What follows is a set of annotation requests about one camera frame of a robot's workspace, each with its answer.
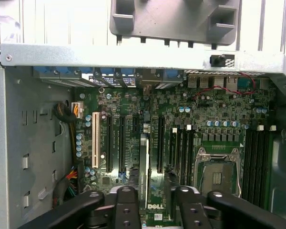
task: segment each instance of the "red wire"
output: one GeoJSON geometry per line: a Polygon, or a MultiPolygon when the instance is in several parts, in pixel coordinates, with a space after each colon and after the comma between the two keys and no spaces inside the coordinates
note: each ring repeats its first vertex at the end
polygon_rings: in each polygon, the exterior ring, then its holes
{"type": "Polygon", "coordinates": [[[204,92],[207,92],[207,91],[210,91],[210,90],[212,90],[212,89],[214,89],[214,88],[220,88],[220,89],[222,89],[222,90],[225,90],[225,91],[231,92],[231,93],[235,93],[235,94],[254,94],[254,93],[255,93],[255,90],[256,90],[255,80],[254,80],[250,75],[247,75],[247,74],[245,74],[245,73],[240,73],[240,74],[243,75],[243,76],[248,77],[248,78],[252,81],[252,83],[253,83],[253,91],[251,91],[251,92],[231,91],[231,90],[229,90],[229,89],[227,89],[227,88],[225,88],[225,87],[221,87],[221,86],[219,86],[219,85],[216,85],[216,86],[213,86],[213,87],[206,88],[206,89],[202,90],[201,92],[197,93],[197,94],[193,97],[193,99],[196,98],[197,96],[199,96],[200,94],[202,94],[202,93],[204,93],[204,92]]]}

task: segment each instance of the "white sticker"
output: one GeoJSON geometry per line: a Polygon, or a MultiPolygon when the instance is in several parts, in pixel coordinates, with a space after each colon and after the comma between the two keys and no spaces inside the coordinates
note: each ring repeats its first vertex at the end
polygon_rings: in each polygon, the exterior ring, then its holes
{"type": "Polygon", "coordinates": [[[157,220],[162,221],[162,214],[155,214],[155,215],[154,215],[154,220],[155,220],[155,221],[157,221],[157,220]]]}

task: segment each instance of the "pcie slot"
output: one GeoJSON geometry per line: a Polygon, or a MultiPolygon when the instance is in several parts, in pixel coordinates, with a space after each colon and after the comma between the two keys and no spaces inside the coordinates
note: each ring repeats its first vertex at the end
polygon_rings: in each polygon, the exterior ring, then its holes
{"type": "Polygon", "coordinates": [[[125,134],[126,134],[126,117],[120,116],[120,139],[119,139],[119,172],[125,172],[125,134]]]}
{"type": "Polygon", "coordinates": [[[177,135],[177,128],[172,128],[170,132],[170,157],[169,157],[169,164],[174,165],[176,160],[175,148],[176,148],[176,136],[177,135]]]}
{"type": "Polygon", "coordinates": [[[176,138],[176,144],[175,144],[175,162],[174,162],[174,168],[177,174],[180,174],[180,146],[181,146],[181,130],[177,130],[177,138],[176,138]]]}
{"type": "Polygon", "coordinates": [[[182,151],[181,151],[181,172],[180,172],[180,185],[186,185],[186,160],[187,160],[187,138],[188,132],[183,130],[182,135],[182,151]]]}
{"type": "Polygon", "coordinates": [[[163,151],[164,151],[164,132],[165,132],[165,119],[159,117],[158,121],[158,158],[157,158],[157,170],[158,173],[163,173],[163,151]]]}
{"type": "Polygon", "coordinates": [[[138,133],[140,130],[139,117],[133,116],[133,133],[138,133]]]}
{"type": "Polygon", "coordinates": [[[99,154],[101,150],[100,112],[92,113],[92,167],[99,167],[99,154]]]}
{"type": "Polygon", "coordinates": [[[188,134],[188,154],[187,154],[187,168],[186,168],[186,173],[187,173],[187,185],[192,186],[192,174],[194,173],[193,171],[193,162],[194,162],[194,155],[193,155],[193,149],[194,149],[194,133],[191,131],[188,134]]]}
{"type": "Polygon", "coordinates": [[[113,126],[112,117],[107,118],[107,136],[106,136],[106,172],[111,173],[113,169],[112,164],[112,139],[113,139],[113,126]]]}

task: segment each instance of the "motherboard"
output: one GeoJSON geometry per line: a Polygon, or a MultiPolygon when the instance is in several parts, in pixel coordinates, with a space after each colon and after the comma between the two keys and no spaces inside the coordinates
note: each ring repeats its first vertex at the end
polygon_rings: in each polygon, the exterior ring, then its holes
{"type": "Polygon", "coordinates": [[[77,88],[82,192],[131,185],[138,190],[142,225],[161,227],[174,226],[166,209],[167,171],[203,195],[217,189],[241,197],[246,132],[274,128],[276,89],[270,82],[262,86],[268,79],[253,85],[240,77],[235,94],[205,90],[203,80],[196,84],[188,76],[148,94],[142,88],[77,88]]]}

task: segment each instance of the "white pci slot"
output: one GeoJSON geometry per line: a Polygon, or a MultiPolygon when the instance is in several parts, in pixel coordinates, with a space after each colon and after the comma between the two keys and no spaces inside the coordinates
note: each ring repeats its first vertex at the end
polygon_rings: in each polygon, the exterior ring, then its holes
{"type": "Polygon", "coordinates": [[[100,112],[92,113],[92,167],[99,167],[99,154],[101,150],[101,127],[100,127],[100,112]]]}

